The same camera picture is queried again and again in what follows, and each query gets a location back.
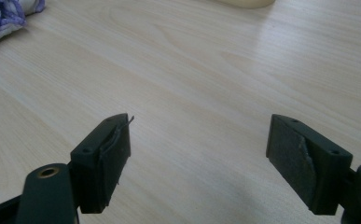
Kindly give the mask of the white plastic rack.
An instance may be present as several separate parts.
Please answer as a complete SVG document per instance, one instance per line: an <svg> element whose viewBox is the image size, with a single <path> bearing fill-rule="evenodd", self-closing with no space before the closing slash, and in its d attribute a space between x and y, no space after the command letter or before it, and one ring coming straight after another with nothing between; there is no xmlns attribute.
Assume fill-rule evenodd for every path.
<svg viewBox="0 0 361 224"><path fill-rule="evenodd" d="M276 0L217 0L220 3L240 8L255 9L272 5Z"/></svg>

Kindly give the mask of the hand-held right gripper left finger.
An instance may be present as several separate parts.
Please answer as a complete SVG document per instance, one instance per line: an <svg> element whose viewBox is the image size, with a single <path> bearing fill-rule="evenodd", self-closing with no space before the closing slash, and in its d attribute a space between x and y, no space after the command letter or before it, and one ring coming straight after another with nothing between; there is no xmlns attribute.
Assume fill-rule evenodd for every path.
<svg viewBox="0 0 361 224"><path fill-rule="evenodd" d="M132 120L127 113L104 119L71 152L72 182L83 214L100 214L109 205L131 156Z"/></svg>

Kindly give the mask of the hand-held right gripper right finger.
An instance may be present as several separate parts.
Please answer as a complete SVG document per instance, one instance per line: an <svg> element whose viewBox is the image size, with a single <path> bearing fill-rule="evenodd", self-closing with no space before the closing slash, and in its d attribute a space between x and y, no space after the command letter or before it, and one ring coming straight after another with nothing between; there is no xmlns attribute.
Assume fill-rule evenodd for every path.
<svg viewBox="0 0 361 224"><path fill-rule="evenodd" d="M266 157L316 215L334 215L353 155L303 122L274 114Z"/></svg>

